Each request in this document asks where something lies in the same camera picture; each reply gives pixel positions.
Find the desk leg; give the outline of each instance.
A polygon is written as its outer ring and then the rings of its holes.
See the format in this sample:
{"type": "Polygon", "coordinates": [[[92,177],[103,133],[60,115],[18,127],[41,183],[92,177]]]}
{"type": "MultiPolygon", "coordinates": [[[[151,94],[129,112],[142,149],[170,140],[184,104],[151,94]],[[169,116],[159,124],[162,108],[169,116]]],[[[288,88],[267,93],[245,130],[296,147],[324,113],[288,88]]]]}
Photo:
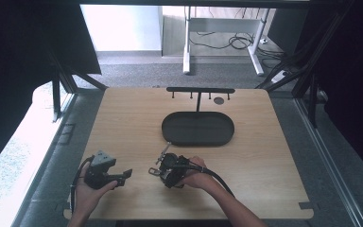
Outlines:
{"type": "Polygon", "coordinates": [[[191,7],[188,7],[187,18],[185,20],[185,44],[182,59],[182,71],[184,74],[190,73],[190,18],[191,7]]]}
{"type": "Polygon", "coordinates": [[[267,23],[267,18],[269,14],[269,9],[264,9],[264,13],[261,17],[261,22],[258,26],[257,32],[255,34],[254,43],[252,46],[249,46],[249,53],[252,60],[252,63],[254,64],[255,72],[257,73],[257,76],[264,75],[264,70],[262,69],[261,63],[258,60],[258,57],[256,56],[255,52],[258,48],[259,41],[261,40],[262,32],[264,32],[265,24],[267,23]]]}

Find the wooden board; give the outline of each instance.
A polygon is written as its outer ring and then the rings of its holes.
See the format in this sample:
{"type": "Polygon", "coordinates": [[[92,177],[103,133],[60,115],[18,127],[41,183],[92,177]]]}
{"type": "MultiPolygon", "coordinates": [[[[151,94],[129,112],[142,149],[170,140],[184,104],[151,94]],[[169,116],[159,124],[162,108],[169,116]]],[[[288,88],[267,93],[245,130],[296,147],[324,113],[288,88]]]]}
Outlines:
{"type": "MultiPolygon", "coordinates": [[[[227,183],[235,196],[260,218],[312,218],[302,210],[309,202],[292,159],[276,113],[264,90],[236,90],[230,95],[202,94],[201,111],[228,115],[234,136],[217,148],[180,148],[168,152],[198,155],[227,183]],[[215,97],[224,103],[214,103],[215,97]]],[[[176,93],[162,88],[107,89],[93,126],[83,160],[103,150],[117,159],[110,174],[133,169],[124,187],[107,193],[91,218],[105,219],[223,219],[217,203],[204,191],[185,186],[164,186],[148,174],[166,146],[161,125],[177,111],[194,111],[197,94],[176,93]]],[[[64,215],[70,218],[69,211],[64,215]]]]}

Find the black oval tray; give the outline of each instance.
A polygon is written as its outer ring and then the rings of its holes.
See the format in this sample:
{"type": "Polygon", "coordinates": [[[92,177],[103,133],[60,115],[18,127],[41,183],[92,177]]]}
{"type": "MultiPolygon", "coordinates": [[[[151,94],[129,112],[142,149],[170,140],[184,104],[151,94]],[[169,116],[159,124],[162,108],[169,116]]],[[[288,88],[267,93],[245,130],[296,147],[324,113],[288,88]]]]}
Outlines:
{"type": "Polygon", "coordinates": [[[234,123],[219,112],[174,112],[162,123],[167,142],[176,146],[222,146],[234,134],[234,123]]]}

